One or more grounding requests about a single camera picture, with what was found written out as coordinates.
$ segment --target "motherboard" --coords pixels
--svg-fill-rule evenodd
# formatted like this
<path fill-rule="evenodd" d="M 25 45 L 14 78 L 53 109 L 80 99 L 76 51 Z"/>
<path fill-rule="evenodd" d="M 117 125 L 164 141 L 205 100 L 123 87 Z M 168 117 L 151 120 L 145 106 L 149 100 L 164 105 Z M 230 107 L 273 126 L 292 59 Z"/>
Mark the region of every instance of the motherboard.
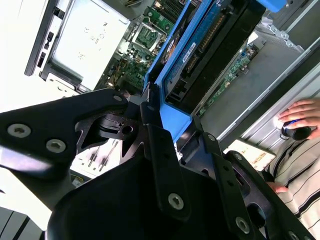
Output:
<path fill-rule="evenodd" d="M 249 44 L 241 50 L 239 56 L 231 64 L 216 90 L 211 94 L 207 102 L 197 113 L 201 117 L 206 110 L 219 98 L 229 85 L 242 74 L 249 72 L 248 64 L 258 54 L 259 49 L 254 44 Z"/>
<path fill-rule="evenodd" d="M 193 4 L 198 3 L 199 0 L 194 0 Z M 140 95 L 144 77 L 173 30 L 184 5 L 183 0 L 155 0 L 134 19 L 96 89 L 125 89 L 131 95 Z"/>

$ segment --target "cable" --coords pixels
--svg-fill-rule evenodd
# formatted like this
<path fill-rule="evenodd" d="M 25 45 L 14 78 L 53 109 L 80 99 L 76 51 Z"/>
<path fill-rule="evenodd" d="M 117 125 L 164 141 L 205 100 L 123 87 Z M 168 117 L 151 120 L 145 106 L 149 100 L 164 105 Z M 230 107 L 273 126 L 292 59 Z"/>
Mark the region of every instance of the cable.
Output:
<path fill-rule="evenodd" d="M 5 231 L 6 226 L 8 225 L 8 223 L 9 223 L 9 221 L 10 221 L 10 218 L 11 218 L 12 214 L 14 214 L 14 211 L 12 211 L 12 212 L 11 212 L 11 214 L 10 214 L 10 216 L 9 216 L 8 220 L 7 220 L 7 221 L 6 221 L 6 223 L 5 223 L 5 225 L 4 225 L 4 227 L 3 227 L 3 229 L 2 229 L 2 231 L 1 231 L 1 233 L 0 233 L 0 239 L 1 239 L 1 237 L 2 237 L 2 234 L 3 234 L 3 233 L 4 233 L 4 231 Z"/>

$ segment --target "sticker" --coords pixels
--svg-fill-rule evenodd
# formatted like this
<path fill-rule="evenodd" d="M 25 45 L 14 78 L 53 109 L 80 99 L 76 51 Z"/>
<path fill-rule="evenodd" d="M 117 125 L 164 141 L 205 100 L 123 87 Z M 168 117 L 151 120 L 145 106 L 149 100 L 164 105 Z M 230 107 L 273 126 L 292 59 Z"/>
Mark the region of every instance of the sticker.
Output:
<path fill-rule="evenodd" d="M 189 48 L 189 51 L 186 53 L 186 55 L 182 59 L 183 63 L 185 63 L 187 61 L 187 59 L 189 58 L 190 54 L 195 49 L 195 47 L 196 47 L 196 43 L 194 42 L 194 43 L 192 43 L 191 47 Z"/>
<path fill-rule="evenodd" d="M 263 150 L 259 147 L 250 145 L 241 140 L 235 140 L 227 149 L 223 151 L 226 154 L 229 151 L 237 151 L 258 171 L 262 171 L 265 167 L 276 158 L 271 152 Z"/>
<path fill-rule="evenodd" d="M 167 53 L 170 52 L 172 46 L 174 45 L 175 43 L 175 40 L 173 39 L 172 42 L 170 43 L 169 47 L 168 47 L 168 50 L 166 51 Z"/>
<path fill-rule="evenodd" d="M 72 184 L 77 188 L 77 187 L 80 187 L 83 183 L 79 181 L 77 178 L 75 178 Z"/>

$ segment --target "screw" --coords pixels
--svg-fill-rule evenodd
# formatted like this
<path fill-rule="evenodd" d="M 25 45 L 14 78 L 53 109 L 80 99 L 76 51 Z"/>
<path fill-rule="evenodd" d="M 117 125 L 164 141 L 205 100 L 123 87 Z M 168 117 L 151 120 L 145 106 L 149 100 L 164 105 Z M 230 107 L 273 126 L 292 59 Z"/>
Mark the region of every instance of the screw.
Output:
<path fill-rule="evenodd" d="M 59 154 L 66 150 L 66 144 L 59 139 L 51 139 L 46 142 L 46 149 L 50 152 Z"/>
<path fill-rule="evenodd" d="M 184 201 L 182 198 L 176 193 L 170 193 L 168 197 L 169 204 L 176 210 L 181 210 L 184 208 Z"/>
<path fill-rule="evenodd" d="M 292 240 L 299 240 L 299 238 L 297 237 L 297 235 L 293 231 L 289 231 L 289 235 Z"/>
<path fill-rule="evenodd" d="M 150 109 L 151 111 L 155 110 L 155 108 L 153 106 L 150 106 L 150 105 L 148 105 L 147 108 Z"/>
<path fill-rule="evenodd" d="M 122 101 L 122 98 L 120 96 L 114 95 L 113 98 L 119 102 Z"/>
<path fill-rule="evenodd" d="M 7 128 L 8 134 L 16 138 L 25 138 L 31 134 L 31 128 L 22 123 L 15 123 Z"/>
<path fill-rule="evenodd" d="M 250 227 L 242 217 L 237 216 L 235 218 L 235 223 L 242 232 L 244 232 L 245 234 L 250 233 Z"/>
<path fill-rule="evenodd" d="M 242 157 L 238 153 L 235 153 L 234 156 L 235 156 L 236 159 L 242 160 Z"/>
<path fill-rule="evenodd" d="M 215 141 L 215 140 L 216 140 L 215 137 L 212 136 L 211 134 L 208 135 L 208 138 L 209 138 L 211 141 Z"/>

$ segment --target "metal bracket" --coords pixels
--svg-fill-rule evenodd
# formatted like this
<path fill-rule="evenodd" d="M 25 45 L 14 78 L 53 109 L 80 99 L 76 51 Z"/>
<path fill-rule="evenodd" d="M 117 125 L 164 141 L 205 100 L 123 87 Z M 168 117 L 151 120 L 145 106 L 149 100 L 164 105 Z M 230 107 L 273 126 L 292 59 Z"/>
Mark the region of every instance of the metal bracket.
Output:
<path fill-rule="evenodd" d="M 262 17 L 261 25 L 270 30 L 271 34 L 275 35 L 278 39 L 283 40 L 289 48 L 293 48 L 299 53 L 303 53 L 305 51 L 300 45 L 295 45 L 289 39 L 290 36 L 286 31 L 280 31 L 275 25 L 273 25 L 273 21 L 271 19 Z"/>

